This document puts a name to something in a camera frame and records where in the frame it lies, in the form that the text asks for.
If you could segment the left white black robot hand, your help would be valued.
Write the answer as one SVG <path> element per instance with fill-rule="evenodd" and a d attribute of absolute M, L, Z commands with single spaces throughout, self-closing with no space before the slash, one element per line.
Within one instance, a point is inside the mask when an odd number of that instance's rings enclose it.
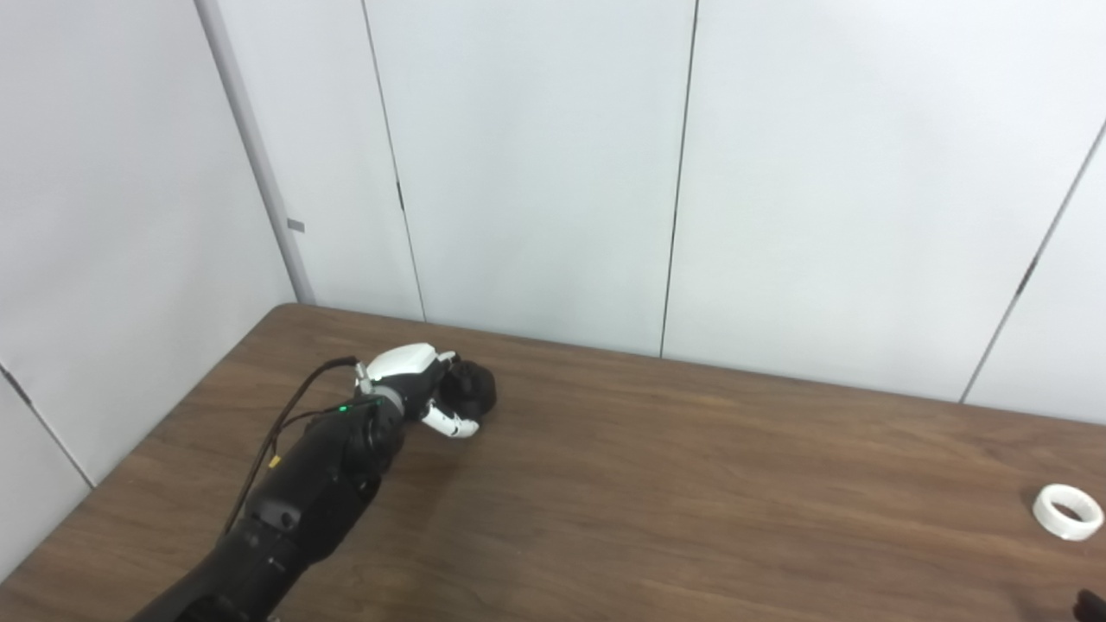
<path fill-rule="evenodd" d="M 453 438 L 474 436 L 487 410 L 479 410 L 474 363 L 430 343 L 390 349 L 355 366 L 355 395 L 379 395 L 398 406 L 404 419 Z"/>

